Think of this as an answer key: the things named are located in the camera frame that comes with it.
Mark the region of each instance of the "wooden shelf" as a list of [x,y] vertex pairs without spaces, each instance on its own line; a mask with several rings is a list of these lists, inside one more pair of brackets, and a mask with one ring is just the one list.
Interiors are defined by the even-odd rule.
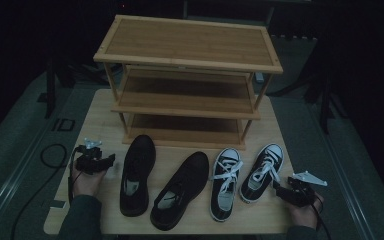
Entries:
[[112,111],[260,119],[249,73],[129,66]]
[[147,134],[157,145],[244,150],[240,120],[131,114],[123,143]]

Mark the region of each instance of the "wooden table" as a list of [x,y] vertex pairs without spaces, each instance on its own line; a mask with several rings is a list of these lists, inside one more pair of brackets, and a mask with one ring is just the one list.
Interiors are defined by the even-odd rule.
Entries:
[[[201,194],[194,199],[178,225],[170,231],[160,231],[150,222],[150,212],[154,199],[172,177],[180,164],[195,151],[203,151],[210,160],[210,172],[216,156],[221,149],[200,149],[157,146],[157,159],[149,176],[150,203],[148,210],[139,217],[129,218],[120,213],[119,191],[123,171],[124,157],[129,145],[122,144],[124,129],[118,114],[110,112],[113,104],[111,90],[98,90],[95,94],[85,122],[79,134],[77,144],[84,144],[83,139],[101,140],[103,157],[115,153],[114,167],[105,176],[98,199],[103,204],[101,228],[103,234],[265,234],[284,233],[291,225],[289,213],[284,202],[275,196],[272,188],[268,187],[257,203],[246,204],[239,195],[236,196],[233,212],[224,222],[215,222],[210,216],[211,182],[208,182]],[[288,151],[282,138],[273,108],[269,98],[264,98],[259,110],[264,112],[261,121],[255,121],[247,135],[247,150],[239,151],[244,165],[239,174],[239,184],[242,184],[254,164],[256,154],[268,143],[279,144],[285,154],[283,168],[279,175],[282,185],[286,178],[292,176],[293,169]],[[68,201],[67,176],[68,169],[61,180],[55,200]],[[51,208],[44,224],[48,234],[58,234],[69,205],[65,208]]]
[[[263,26],[123,15],[94,60],[104,63],[126,144],[147,134],[157,145],[244,150],[271,76],[283,72]],[[123,64],[120,86],[112,63]],[[257,98],[255,72],[267,74]]]

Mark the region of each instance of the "black canvas sneaker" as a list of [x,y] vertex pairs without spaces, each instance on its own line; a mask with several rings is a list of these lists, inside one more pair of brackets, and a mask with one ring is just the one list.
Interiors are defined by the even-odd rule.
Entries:
[[280,182],[277,173],[282,168],[282,164],[282,148],[273,143],[265,146],[258,153],[251,172],[239,189],[241,199],[246,203],[256,202],[273,180]]
[[239,170],[243,162],[239,153],[226,148],[217,156],[213,167],[213,189],[211,192],[210,213],[214,220],[224,222],[232,213]]
[[203,152],[190,155],[154,201],[152,224],[163,231],[174,228],[188,204],[204,189],[208,180],[208,157]]
[[147,135],[135,138],[124,159],[120,212],[136,217],[148,209],[148,176],[155,164],[155,145]]

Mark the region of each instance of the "table surface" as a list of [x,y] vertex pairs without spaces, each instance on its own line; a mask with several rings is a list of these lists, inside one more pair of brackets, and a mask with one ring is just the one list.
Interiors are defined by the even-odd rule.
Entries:
[[262,26],[117,15],[96,62],[282,73]]
[[[244,203],[237,195],[230,218],[224,223],[215,222],[209,212],[210,181],[201,194],[189,204],[175,228],[170,231],[160,231],[151,224],[150,212],[154,205],[154,199],[181,163],[192,153],[203,151],[208,155],[210,172],[212,172],[215,158],[222,149],[156,146],[157,160],[148,179],[150,195],[148,210],[139,217],[123,216],[119,210],[119,191],[124,157],[129,145],[122,144],[124,129],[118,114],[110,112],[113,101],[111,90],[101,89],[96,92],[76,143],[76,146],[84,144],[84,138],[101,140],[103,142],[101,145],[103,157],[112,153],[116,154],[114,166],[108,170],[98,195],[98,199],[103,204],[101,216],[103,234],[264,234],[287,231],[291,225],[289,213],[284,202],[275,196],[275,191],[271,187],[268,187],[259,201],[253,204]],[[282,185],[286,185],[286,178],[292,176],[293,169],[270,99],[268,97],[263,98],[259,108],[260,112],[263,113],[262,119],[254,121],[251,125],[246,137],[247,150],[239,151],[244,165],[239,174],[238,184],[242,184],[261,148],[269,143],[277,143],[283,148],[285,154],[279,175]],[[67,168],[55,200],[68,201],[68,173]],[[58,234],[68,210],[68,203],[65,208],[51,208],[44,224],[45,232]]]

